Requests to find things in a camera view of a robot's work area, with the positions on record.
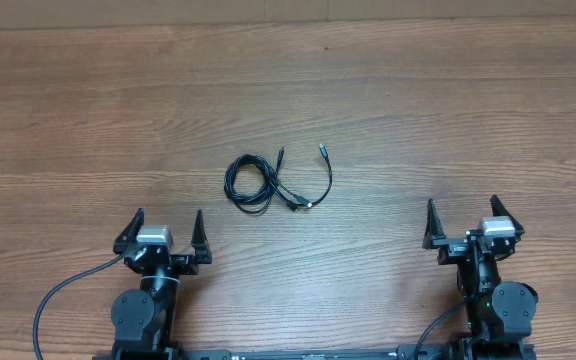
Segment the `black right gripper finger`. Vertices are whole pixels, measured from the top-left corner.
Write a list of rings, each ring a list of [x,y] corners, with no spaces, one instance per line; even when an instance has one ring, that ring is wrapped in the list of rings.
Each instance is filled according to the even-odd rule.
[[[427,202],[426,227],[422,242],[423,249],[437,249],[444,245],[446,235],[439,219],[435,200],[430,198]]]
[[[506,207],[503,205],[502,201],[500,200],[500,198],[496,194],[493,194],[491,196],[490,204],[491,204],[491,209],[492,209],[492,213],[494,216],[505,216],[505,217],[508,217],[510,219],[510,221],[512,222],[513,227],[515,229],[514,233],[515,233],[516,237],[521,237],[525,234],[524,227],[506,209]]]

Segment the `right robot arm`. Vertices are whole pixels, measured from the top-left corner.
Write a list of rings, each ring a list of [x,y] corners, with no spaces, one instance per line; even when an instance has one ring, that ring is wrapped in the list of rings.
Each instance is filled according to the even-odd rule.
[[[531,286],[503,281],[498,263],[515,253],[524,227],[505,208],[498,196],[490,198],[492,214],[461,238],[444,232],[435,201],[427,203],[422,248],[438,251],[440,265],[457,267],[457,287],[463,300],[424,330],[417,341],[415,359],[534,359],[532,345],[523,340],[532,333],[538,293]],[[427,346],[426,339],[439,324],[465,311],[467,333],[453,334],[444,346]]]

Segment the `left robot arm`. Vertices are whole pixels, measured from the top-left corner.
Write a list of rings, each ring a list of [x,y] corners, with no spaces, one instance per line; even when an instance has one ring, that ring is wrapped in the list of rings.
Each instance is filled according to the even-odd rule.
[[[203,214],[196,214],[192,254],[174,254],[170,228],[146,225],[144,219],[145,211],[140,208],[113,244],[113,252],[140,276],[140,285],[121,293],[111,307],[115,327],[111,357],[184,359],[172,332],[180,278],[196,275],[200,265],[212,262]]]

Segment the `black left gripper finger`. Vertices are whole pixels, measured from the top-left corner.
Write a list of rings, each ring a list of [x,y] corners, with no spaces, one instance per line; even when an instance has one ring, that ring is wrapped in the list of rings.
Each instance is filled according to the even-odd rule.
[[[113,252],[115,254],[123,254],[130,244],[136,242],[137,234],[144,224],[144,215],[144,209],[139,208],[129,224],[114,240]]]
[[[194,249],[194,256],[198,264],[212,263],[212,251],[206,237],[201,209],[196,213],[191,246]]]

